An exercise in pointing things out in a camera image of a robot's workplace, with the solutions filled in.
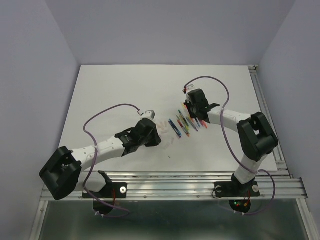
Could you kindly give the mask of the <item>grey purple marker pen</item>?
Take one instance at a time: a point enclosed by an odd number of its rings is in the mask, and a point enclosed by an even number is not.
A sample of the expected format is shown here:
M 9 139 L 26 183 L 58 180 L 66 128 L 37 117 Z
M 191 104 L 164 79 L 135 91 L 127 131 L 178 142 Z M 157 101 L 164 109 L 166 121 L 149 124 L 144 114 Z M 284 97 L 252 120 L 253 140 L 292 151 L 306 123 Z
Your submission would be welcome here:
M 198 132 L 197 127 L 195 126 L 195 124 L 191 121 L 190 124 L 192 125 L 192 127 Z

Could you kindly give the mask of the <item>red pen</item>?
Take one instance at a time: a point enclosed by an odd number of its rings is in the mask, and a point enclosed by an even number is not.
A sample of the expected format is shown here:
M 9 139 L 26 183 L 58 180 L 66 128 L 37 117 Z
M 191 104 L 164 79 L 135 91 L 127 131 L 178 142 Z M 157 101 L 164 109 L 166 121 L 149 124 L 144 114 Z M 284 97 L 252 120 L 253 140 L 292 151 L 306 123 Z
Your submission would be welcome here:
M 203 120 L 200 120 L 199 122 L 200 122 L 200 124 L 201 124 L 205 129 L 208 128 L 208 127 L 207 127 L 207 124 L 206 124 Z

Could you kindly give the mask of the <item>blue green pen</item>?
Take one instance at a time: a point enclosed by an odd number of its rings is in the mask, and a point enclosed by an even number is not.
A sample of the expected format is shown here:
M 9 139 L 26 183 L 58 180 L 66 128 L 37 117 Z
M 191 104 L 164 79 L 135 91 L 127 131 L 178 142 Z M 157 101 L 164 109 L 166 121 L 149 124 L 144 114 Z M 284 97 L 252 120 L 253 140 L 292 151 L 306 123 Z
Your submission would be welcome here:
M 170 126 L 175 131 L 178 138 L 180 139 L 182 137 L 182 134 L 170 118 L 168 119 L 168 123 L 170 124 Z

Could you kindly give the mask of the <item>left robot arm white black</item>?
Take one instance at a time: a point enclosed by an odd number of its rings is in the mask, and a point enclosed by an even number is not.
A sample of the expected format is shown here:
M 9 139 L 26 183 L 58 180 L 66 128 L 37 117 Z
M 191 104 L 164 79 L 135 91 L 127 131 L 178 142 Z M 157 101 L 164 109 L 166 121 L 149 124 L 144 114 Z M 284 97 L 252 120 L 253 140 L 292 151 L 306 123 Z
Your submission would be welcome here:
M 136 126 L 128 128 L 100 143 L 68 149 L 59 147 L 40 170 L 39 176 L 55 200 L 82 190 L 80 175 L 104 161 L 124 157 L 140 147 L 156 147 L 162 142 L 153 120 L 143 118 Z

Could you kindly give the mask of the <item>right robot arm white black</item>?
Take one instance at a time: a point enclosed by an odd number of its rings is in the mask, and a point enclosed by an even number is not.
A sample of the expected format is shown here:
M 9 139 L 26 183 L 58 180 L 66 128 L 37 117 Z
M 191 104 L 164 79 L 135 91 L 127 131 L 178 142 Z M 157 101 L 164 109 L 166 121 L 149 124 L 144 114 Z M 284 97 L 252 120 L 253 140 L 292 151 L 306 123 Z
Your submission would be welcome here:
M 262 162 L 279 144 L 268 119 L 262 112 L 246 114 L 227 110 L 225 104 L 209 104 L 204 91 L 199 88 L 188 87 L 183 92 L 186 94 L 184 105 L 190 117 L 220 125 L 226 145 L 234 158 L 237 157 L 225 129 L 238 134 L 243 156 L 241 160 L 235 159 L 239 167 L 231 177 L 230 189 L 233 194 L 242 195 L 254 181 Z

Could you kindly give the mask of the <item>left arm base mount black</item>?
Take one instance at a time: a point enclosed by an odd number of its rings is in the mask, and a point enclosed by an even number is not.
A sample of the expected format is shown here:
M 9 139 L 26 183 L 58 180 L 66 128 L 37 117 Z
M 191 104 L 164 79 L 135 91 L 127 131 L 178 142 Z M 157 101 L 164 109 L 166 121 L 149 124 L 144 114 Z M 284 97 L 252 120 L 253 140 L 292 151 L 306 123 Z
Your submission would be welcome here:
M 82 198 L 93 199 L 92 208 L 97 216 L 102 218 L 122 218 L 130 214 L 128 209 L 116 206 L 117 199 L 127 197 L 128 184 L 126 182 L 113 182 L 102 170 L 94 172 L 95 177 L 85 187 Z

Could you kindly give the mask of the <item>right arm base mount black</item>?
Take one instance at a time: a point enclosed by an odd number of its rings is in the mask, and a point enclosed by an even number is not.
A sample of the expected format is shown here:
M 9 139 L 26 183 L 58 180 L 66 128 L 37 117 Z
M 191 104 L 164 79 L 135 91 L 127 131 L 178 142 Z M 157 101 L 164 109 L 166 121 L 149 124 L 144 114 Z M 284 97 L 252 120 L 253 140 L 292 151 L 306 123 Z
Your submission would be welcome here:
M 229 200 L 230 208 L 236 213 L 247 214 L 251 209 L 251 198 L 260 196 L 260 189 L 255 178 L 248 183 L 241 184 L 232 175 L 231 181 L 217 181 L 213 186 L 211 196 L 214 199 L 238 198 Z

